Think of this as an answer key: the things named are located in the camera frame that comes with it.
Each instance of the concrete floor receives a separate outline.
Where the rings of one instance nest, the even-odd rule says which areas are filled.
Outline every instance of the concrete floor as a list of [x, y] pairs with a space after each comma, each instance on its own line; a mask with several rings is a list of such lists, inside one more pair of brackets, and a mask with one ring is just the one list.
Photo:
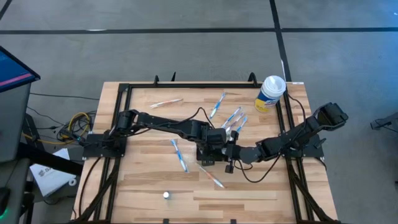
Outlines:
[[[6, 0], [0, 0], [0, 7]], [[282, 28], [398, 27], [393, 0], [276, 0]], [[1, 30], [274, 27], [269, 1], [13, 0]], [[332, 101], [347, 125], [322, 133], [339, 219], [396, 223], [398, 138], [369, 123], [398, 111], [398, 33], [283, 33], [292, 80], [312, 110]], [[262, 80], [283, 76], [275, 33], [1, 35], [0, 45], [42, 76], [32, 92], [99, 97], [105, 81]], [[29, 106], [65, 121], [97, 102], [31, 96]], [[51, 121], [31, 113], [39, 127]], [[49, 131], [42, 134], [53, 135]], [[33, 223], [66, 222], [72, 198], [35, 206]]]

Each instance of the wooden table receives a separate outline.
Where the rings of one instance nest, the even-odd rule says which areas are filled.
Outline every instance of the wooden table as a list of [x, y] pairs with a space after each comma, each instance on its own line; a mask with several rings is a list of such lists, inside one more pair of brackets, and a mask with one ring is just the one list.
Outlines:
[[[104, 83], [95, 119], [95, 133], [111, 128], [118, 85], [117, 82]], [[290, 95], [303, 104], [306, 115], [310, 116], [305, 86], [302, 83], [288, 83], [287, 88]], [[238, 106], [242, 106], [248, 115], [248, 121], [239, 135], [239, 145], [253, 146], [256, 141], [280, 133], [276, 110], [260, 113], [255, 109], [254, 99], [259, 93], [258, 89], [136, 88], [132, 91], [130, 109], [181, 120], [191, 116], [199, 106], [210, 114], [223, 91], [226, 92], [226, 97], [212, 122], [220, 127]], [[149, 108], [151, 104], [176, 98], [183, 98], [183, 101], [161, 108]], [[301, 123], [303, 117], [300, 106], [294, 101], [290, 101], [290, 104], [295, 124]], [[289, 130], [283, 98], [281, 105], [285, 128]], [[195, 119], [205, 121], [205, 116], [200, 112]], [[183, 172], [170, 143], [171, 139], [178, 139], [177, 144], [188, 163], [189, 174]], [[175, 134], [151, 130], [128, 138], [126, 155], [121, 160], [112, 222], [160, 223], [163, 218], [169, 218], [171, 223], [229, 223], [231, 219], [237, 219], [238, 223], [295, 223], [284, 158], [258, 184], [249, 183], [240, 170], [235, 169], [233, 174], [225, 173], [225, 162], [206, 167], [226, 186], [226, 189], [222, 189], [198, 170], [195, 154], [195, 144], [179, 139]], [[99, 161], [88, 179], [82, 198], [83, 208], [97, 194], [103, 160]], [[85, 162], [82, 180], [86, 178], [94, 161], [95, 159], [88, 159]], [[273, 161], [253, 164], [254, 168], [247, 171], [248, 177], [259, 179], [272, 163]], [[337, 218], [325, 168], [315, 159], [305, 158], [303, 163], [310, 193], [326, 214]], [[80, 183], [78, 196], [82, 185], [83, 181]], [[165, 191], [171, 193], [170, 200], [163, 198]], [[299, 195], [305, 218], [303, 198], [300, 193]], [[105, 195], [102, 203], [102, 219], [106, 213], [107, 198]], [[75, 202], [77, 212], [79, 199], [77, 197]]]

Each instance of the yellow cable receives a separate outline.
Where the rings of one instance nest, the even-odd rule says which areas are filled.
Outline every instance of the yellow cable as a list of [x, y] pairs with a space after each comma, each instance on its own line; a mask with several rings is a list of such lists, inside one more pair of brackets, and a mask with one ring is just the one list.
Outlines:
[[[79, 136], [81, 136], [81, 135], [83, 135], [83, 133], [85, 133], [85, 132], [87, 131], [87, 128], [90, 126], [90, 117], [88, 116], [88, 114], [86, 114], [86, 113], [84, 113], [84, 112], [79, 112], [79, 113], [73, 115], [72, 119], [71, 119], [70, 122], [69, 122], [68, 130], [71, 131], [71, 127], [72, 127], [73, 120], [74, 120], [77, 116], [79, 116], [79, 115], [84, 115], [84, 116], [86, 116], [87, 121], [88, 121], [88, 123], [86, 124], [86, 127], [84, 128], [83, 132], [79, 135]], [[22, 135], [23, 135], [25, 138], [33, 139], [32, 136], [29, 136], [29, 135], [27, 135], [27, 134], [25, 134], [25, 133], [22, 133]], [[39, 142], [42, 142], [42, 143], [47, 143], [47, 144], [66, 145], [66, 144], [70, 144], [70, 143], [74, 142], [75, 140], [71, 140], [71, 141], [67, 141], [67, 142], [52, 142], [52, 141], [46, 141], [46, 140], [38, 139], [38, 141], [39, 141]]]

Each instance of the container lid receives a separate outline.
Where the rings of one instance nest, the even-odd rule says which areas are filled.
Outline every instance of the container lid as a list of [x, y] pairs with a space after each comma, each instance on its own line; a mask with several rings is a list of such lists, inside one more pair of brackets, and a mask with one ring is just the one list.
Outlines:
[[286, 82], [281, 77], [271, 75], [262, 84], [261, 90], [268, 96], [278, 98], [286, 90]]

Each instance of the white container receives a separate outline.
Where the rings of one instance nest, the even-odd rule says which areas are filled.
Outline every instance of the white container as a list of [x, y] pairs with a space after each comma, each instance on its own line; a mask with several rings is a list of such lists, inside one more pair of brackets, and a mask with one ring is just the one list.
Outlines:
[[286, 90], [286, 82], [281, 77], [271, 75], [262, 83], [259, 95], [256, 98], [255, 106], [260, 112], [268, 112], [279, 101], [280, 96]]

